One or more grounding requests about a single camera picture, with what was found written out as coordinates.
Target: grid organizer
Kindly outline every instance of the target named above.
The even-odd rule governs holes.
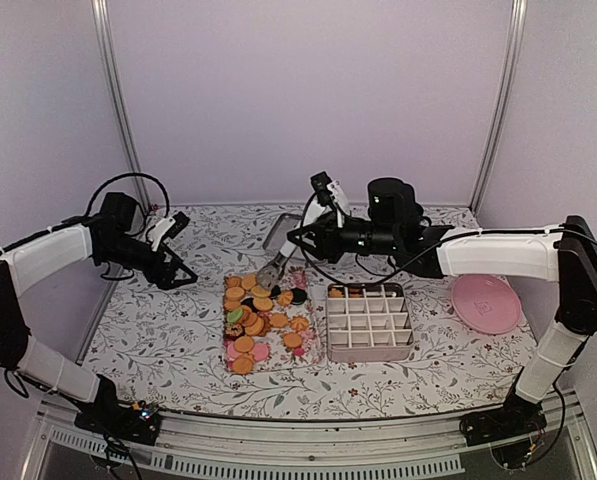
[[[330,285],[327,293],[327,353],[331,361],[389,362],[407,358],[413,334],[400,285]]]

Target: pink cookie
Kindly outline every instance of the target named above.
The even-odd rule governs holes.
[[[256,362],[264,362],[269,358],[271,348],[266,343],[257,343],[252,350]]]
[[[234,347],[234,342],[229,342],[229,345],[227,345],[227,357],[229,360],[235,360],[240,355],[242,355],[242,353],[236,350],[236,347]]]

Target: table surface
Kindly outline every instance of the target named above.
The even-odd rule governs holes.
[[[112,379],[126,400],[233,417],[357,419],[448,412],[501,403],[514,375],[535,349],[523,316],[513,331],[480,334],[451,306],[453,279],[401,274],[414,329],[408,360],[321,363],[245,377],[227,371],[222,345],[223,278],[255,271],[270,258],[262,243],[278,216],[298,205],[181,207],[189,226],[171,246],[199,275],[198,283],[161,291],[140,274],[116,288],[83,365]],[[355,215],[363,215],[356,209]],[[426,208],[434,224],[477,227],[466,208]],[[389,272],[384,257],[361,258]],[[347,281],[369,281],[351,255],[324,267]],[[310,295],[323,345],[325,288],[309,270]]]

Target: pink lid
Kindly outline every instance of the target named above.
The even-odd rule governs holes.
[[[460,319],[478,332],[499,335],[520,323],[522,308],[518,295],[491,275],[460,277],[451,291],[451,301]]]

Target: white wall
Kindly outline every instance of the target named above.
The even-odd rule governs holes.
[[[597,237],[597,1],[530,2],[518,74],[491,183],[485,226],[583,215]],[[516,282],[542,334],[557,290]],[[597,444],[597,335],[572,372]]]
[[[327,170],[356,201],[392,175],[467,205],[511,5],[109,2],[142,168],[175,203],[304,201]]]
[[[0,245],[82,213],[124,171],[89,0],[0,1]],[[21,299],[33,333],[74,358],[104,283],[88,262]],[[39,396],[0,372],[0,479],[20,475]]]

